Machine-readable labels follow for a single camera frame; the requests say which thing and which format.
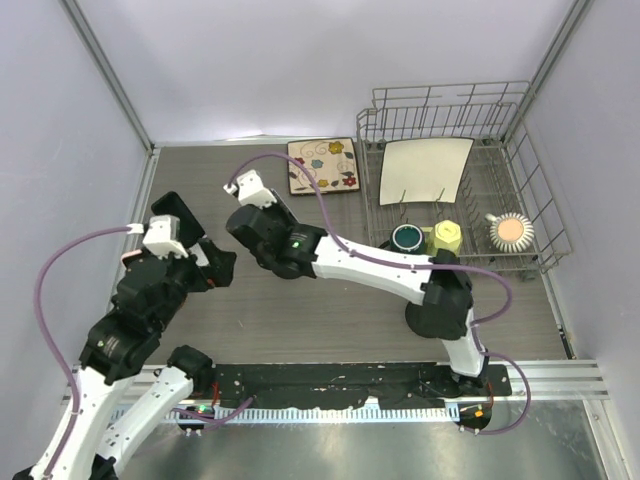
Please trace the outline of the floral square plate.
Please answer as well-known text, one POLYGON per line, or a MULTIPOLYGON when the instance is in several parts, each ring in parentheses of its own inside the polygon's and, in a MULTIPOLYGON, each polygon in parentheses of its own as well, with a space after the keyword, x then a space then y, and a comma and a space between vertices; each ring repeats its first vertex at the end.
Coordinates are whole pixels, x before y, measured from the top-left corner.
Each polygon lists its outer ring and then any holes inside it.
POLYGON ((293 196, 315 194, 300 166, 309 171, 323 194, 360 190, 356 149, 351 138, 289 142, 287 154, 297 162, 288 165, 288 187, 293 196))

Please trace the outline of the black round phone stand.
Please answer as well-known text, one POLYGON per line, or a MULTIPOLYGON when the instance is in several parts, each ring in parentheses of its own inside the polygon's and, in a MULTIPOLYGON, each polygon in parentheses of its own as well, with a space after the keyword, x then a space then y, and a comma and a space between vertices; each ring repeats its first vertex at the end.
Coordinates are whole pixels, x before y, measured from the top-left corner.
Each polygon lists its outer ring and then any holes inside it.
POLYGON ((404 317, 411 331, 420 337, 456 341, 468 332, 467 317, 472 308, 472 301, 464 306, 408 303, 404 317))

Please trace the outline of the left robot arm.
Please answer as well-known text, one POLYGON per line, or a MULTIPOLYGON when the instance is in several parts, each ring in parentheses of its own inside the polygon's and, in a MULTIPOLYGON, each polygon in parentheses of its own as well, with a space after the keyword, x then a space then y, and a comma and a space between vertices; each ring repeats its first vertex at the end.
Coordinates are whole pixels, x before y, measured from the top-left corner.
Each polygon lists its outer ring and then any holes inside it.
POLYGON ((65 373, 71 400, 54 436, 16 478, 116 479, 180 401, 205 397, 214 383, 214 362, 183 345, 131 409, 111 419, 187 296, 230 286, 236 259, 208 238, 189 246, 162 241, 126 253, 112 309, 90 329, 78 372, 65 373))

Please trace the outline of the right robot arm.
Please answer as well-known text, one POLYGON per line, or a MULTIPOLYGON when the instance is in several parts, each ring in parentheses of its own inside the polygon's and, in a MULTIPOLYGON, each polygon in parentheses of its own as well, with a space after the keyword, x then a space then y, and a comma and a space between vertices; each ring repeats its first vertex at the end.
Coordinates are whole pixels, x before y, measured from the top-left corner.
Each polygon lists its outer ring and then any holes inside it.
POLYGON ((333 238, 323 228, 300 223, 272 189, 225 190, 240 204, 226 229, 261 268, 285 280, 344 280, 405 299, 409 328, 442 341, 455 389, 472 395, 486 386, 487 361, 471 330, 472 283, 453 254, 411 256, 333 238))

